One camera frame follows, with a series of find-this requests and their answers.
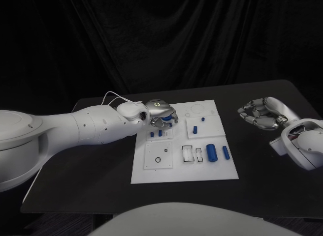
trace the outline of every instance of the table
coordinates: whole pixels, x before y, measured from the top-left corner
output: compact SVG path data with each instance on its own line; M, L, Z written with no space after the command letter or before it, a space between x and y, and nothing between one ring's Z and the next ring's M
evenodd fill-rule
M302 118L320 119L286 80L126 96L143 102L153 98L169 103L215 100L240 180L131 184L136 148L131 136L56 154L42 168L22 212L111 214L155 203L186 202L253 216L323 218L323 167L306 171L287 155L279 156L268 142L280 136L280 130L260 130L237 113L248 101L267 96L279 98ZM81 99L74 111L101 101L103 97ZM121 103L120 99L114 102L113 105Z

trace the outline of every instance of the white board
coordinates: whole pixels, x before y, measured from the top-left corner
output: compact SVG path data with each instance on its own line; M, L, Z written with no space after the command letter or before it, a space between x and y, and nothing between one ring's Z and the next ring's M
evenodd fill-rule
M172 135L165 136L160 140L159 129L150 125L139 132L131 183L240 179L215 101L188 102L172 104L172 106L178 111L179 123L173 123L172 132L170 129L163 129L163 133L169 132ZM195 125L198 126L198 137L193 134ZM156 139L150 138L152 131L155 131ZM162 153L169 143L172 143L172 152ZM208 144L214 144L217 147L217 162L209 162ZM192 146L195 161L185 162L183 146ZM230 150L230 160L225 158L224 146ZM198 161L198 159L201 160L196 156L198 148L202 150L202 162ZM156 169L149 169L156 160L157 163L153 163Z

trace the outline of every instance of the blue object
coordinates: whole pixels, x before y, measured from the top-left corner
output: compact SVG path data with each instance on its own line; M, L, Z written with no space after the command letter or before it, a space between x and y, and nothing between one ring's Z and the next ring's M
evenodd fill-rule
M218 161L218 156L217 156L217 147L214 144L206 145L208 149L208 156L209 156L209 161L215 162Z
M162 119L163 119L165 121L172 120L172 115L169 115L168 117L163 117Z
M228 151L228 147L224 146L224 154L225 154L225 159L230 160L231 156L230 156L230 151Z

